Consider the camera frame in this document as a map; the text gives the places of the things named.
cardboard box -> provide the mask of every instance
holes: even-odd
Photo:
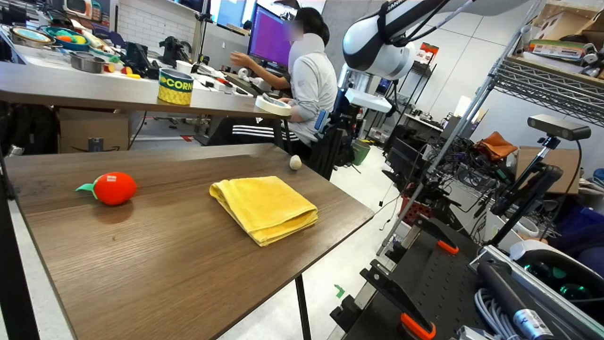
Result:
[[[534,19],[534,40],[561,40],[580,36],[599,23],[600,11],[546,4]]]
[[[121,151],[130,144],[127,113],[61,110],[57,113],[61,153]]]
[[[540,147],[517,147],[515,178],[519,178],[525,172],[525,168],[538,155],[538,151]],[[559,166],[565,172],[563,178],[555,181],[548,193],[561,193],[561,195],[566,193],[568,183],[576,172],[578,161],[580,161],[580,153],[572,149],[553,149],[546,155],[544,159],[546,164]],[[582,172],[570,185],[568,195],[576,195],[580,191],[580,178],[582,178]]]

folded towel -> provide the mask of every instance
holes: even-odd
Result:
[[[210,195],[259,244],[268,246],[317,223],[317,206],[276,176],[223,180]]]

black hair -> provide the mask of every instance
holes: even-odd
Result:
[[[329,27],[315,8],[300,8],[295,19],[295,27],[300,27],[302,34],[314,32],[323,38],[325,45],[329,44]]]

desk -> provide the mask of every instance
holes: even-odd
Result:
[[[157,100],[157,81],[130,81],[119,78],[100,78],[74,70],[49,70],[23,64],[0,62],[0,102],[44,104],[87,110],[142,110],[193,113],[212,117],[274,119],[276,144],[283,144],[281,121],[287,130],[287,117],[255,108],[255,98],[238,95],[219,95],[195,89],[191,106],[174,106]]]
[[[78,338],[213,338],[370,219],[370,210],[276,146],[10,157],[40,259]],[[104,208],[79,183],[127,170],[140,193]],[[280,176],[319,223],[259,248],[208,195],[213,181]]]

keyboard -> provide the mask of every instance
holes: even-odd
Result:
[[[247,91],[253,96],[263,95],[263,91],[255,85],[251,85],[249,81],[246,81],[244,78],[236,76],[236,74],[225,74],[225,78],[234,83],[236,87]]]

